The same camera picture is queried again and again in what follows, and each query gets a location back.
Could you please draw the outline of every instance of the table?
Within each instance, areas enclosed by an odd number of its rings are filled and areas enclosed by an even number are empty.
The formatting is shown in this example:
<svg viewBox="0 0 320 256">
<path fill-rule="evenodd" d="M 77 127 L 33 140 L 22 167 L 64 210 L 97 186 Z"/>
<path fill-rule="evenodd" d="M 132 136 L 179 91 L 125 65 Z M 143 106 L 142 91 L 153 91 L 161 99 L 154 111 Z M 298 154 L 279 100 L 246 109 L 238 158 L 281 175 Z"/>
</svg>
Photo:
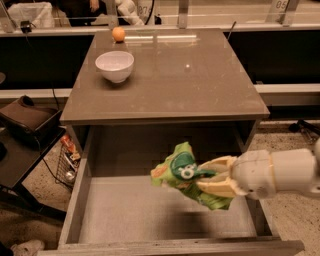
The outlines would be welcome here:
<svg viewBox="0 0 320 256">
<path fill-rule="evenodd" d="M 38 148 L 30 148 L 13 138 L 6 129 L 0 132 L 0 141 L 7 149 L 5 157 L 0 161 L 1 202 L 64 220 L 64 211 L 40 203 L 22 184 L 64 133 L 65 129 L 61 127 L 53 130 L 43 141 L 40 153 Z"/>
<path fill-rule="evenodd" d="M 61 123 L 83 149 L 81 164 L 59 251 L 40 254 L 301 251 L 301 242 L 281 241 L 268 226 L 259 201 L 237 197 L 228 211 L 210 212 L 177 190 L 151 186 L 150 170 L 179 142 L 190 142 L 196 161 L 240 154 L 269 112 L 222 31 L 126 33 L 122 44 L 110 31 L 95 35 L 62 113 Z M 112 50 L 135 58 L 133 73 L 118 85 L 94 65 Z"/>
<path fill-rule="evenodd" d="M 113 50 L 135 58 L 120 85 L 106 81 L 94 64 Z M 256 121 L 268 115 L 222 31 L 128 30 L 122 44 L 110 31 L 96 33 L 61 122 L 76 129 L 82 145 L 78 129 L 84 126 L 214 123 L 233 130 L 238 148 L 231 151 L 244 152 Z"/>
</svg>

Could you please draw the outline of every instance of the speckled floor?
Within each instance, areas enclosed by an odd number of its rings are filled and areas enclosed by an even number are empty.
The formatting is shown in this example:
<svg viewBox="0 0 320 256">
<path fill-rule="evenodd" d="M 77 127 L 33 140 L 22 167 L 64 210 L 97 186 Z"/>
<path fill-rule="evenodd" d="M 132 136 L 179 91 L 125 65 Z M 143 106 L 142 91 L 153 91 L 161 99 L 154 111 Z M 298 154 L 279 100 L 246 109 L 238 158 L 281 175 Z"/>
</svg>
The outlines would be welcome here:
<svg viewBox="0 0 320 256">
<path fill-rule="evenodd" d="M 263 122 L 260 124 L 249 150 L 267 149 L 269 151 L 298 148 L 313 149 L 308 137 L 292 133 L 288 127 L 293 122 Z M 60 152 L 59 143 L 46 159 L 54 171 Z M 25 180 L 24 185 L 43 203 L 67 209 L 70 191 L 57 184 L 43 163 Z M 305 198 L 295 194 L 277 195 L 268 199 L 272 222 L 276 225 L 283 240 L 301 240 L 305 251 L 298 256 L 320 255 L 320 199 Z M 58 245 L 62 223 L 36 216 L 25 211 L 13 212 L 0 204 L 0 241 L 10 246 L 25 240 L 39 238 L 45 241 L 47 249 Z"/>
</svg>

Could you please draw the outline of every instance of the small orange ball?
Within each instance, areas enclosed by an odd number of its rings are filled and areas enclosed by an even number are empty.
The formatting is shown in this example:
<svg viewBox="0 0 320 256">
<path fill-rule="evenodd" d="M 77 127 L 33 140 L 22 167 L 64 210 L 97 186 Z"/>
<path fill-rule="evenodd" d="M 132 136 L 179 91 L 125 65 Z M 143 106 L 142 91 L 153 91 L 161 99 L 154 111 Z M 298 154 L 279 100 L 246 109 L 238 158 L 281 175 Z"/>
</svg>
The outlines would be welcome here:
<svg viewBox="0 0 320 256">
<path fill-rule="evenodd" d="M 117 43 L 123 42 L 125 36 L 126 36 L 126 32 L 124 31 L 124 29 L 122 27 L 115 27 L 112 30 L 112 37 Z"/>
</svg>

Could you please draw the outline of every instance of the white bowl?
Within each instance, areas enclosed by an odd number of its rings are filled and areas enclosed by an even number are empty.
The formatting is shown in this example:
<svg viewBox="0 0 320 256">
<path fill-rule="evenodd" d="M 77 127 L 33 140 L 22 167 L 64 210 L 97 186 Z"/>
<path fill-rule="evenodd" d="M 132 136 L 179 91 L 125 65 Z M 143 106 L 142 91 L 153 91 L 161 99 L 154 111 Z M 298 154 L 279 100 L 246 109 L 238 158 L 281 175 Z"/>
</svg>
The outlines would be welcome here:
<svg viewBox="0 0 320 256">
<path fill-rule="evenodd" d="M 96 67 L 104 78 L 113 83 L 126 80 L 133 69 L 134 57 L 124 51 L 106 52 L 96 59 Z"/>
</svg>

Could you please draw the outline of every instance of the white robotic arm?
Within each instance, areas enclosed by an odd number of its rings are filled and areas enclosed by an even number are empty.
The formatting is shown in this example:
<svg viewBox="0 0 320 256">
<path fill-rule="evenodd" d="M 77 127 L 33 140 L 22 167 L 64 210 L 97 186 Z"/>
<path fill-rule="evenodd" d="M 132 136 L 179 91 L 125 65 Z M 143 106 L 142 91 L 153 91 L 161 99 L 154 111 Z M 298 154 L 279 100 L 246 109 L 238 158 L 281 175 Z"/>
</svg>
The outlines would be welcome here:
<svg viewBox="0 0 320 256">
<path fill-rule="evenodd" d="M 308 149 L 248 151 L 238 158 L 217 158 L 199 168 L 219 172 L 213 178 L 197 181 L 198 187 L 208 194 L 242 195 L 256 200 L 280 192 L 320 197 L 320 139 L 315 144 L 314 155 Z"/>
</svg>

